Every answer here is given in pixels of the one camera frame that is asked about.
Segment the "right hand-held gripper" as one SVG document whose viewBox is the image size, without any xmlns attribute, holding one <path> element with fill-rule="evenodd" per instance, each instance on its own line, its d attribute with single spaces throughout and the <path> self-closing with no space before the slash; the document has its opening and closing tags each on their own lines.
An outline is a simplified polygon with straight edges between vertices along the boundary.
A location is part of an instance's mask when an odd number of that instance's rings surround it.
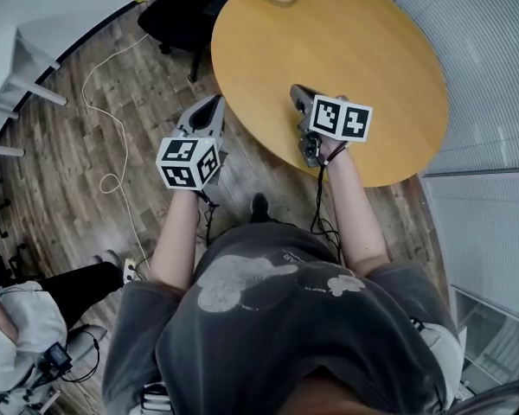
<svg viewBox="0 0 519 415">
<path fill-rule="evenodd" d="M 298 125 L 299 150 L 309 168 L 321 166 L 321 143 L 324 137 L 344 143 L 367 141 L 373 108 L 332 98 L 307 86 L 293 84 L 290 96 L 294 107 L 303 115 Z"/>
</svg>

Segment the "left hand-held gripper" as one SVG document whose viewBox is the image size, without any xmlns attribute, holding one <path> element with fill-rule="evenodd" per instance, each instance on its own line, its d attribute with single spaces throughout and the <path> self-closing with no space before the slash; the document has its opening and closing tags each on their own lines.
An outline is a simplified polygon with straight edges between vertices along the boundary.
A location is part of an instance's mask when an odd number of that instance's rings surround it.
<svg viewBox="0 0 519 415">
<path fill-rule="evenodd" d="M 183 112 L 170 137 L 164 137 L 156 166 L 170 189 L 202 190 L 218 182 L 227 158 L 223 147 L 225 98 L 213 95 Z"/>
</svg>

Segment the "person's right hand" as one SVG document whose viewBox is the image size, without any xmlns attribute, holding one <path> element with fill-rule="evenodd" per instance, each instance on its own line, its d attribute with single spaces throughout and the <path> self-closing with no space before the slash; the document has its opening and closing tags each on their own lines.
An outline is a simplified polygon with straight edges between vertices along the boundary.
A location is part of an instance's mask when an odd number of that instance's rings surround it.
<svg viewBox="0 0 519 415">
<path fill-rule="evenodd" d="M 321 136 L 320 159 L 323 163 L 330 162 L 342 150 L 349 146 L 349 142 L 335 140 L 332 137 Z"/>
</svg>

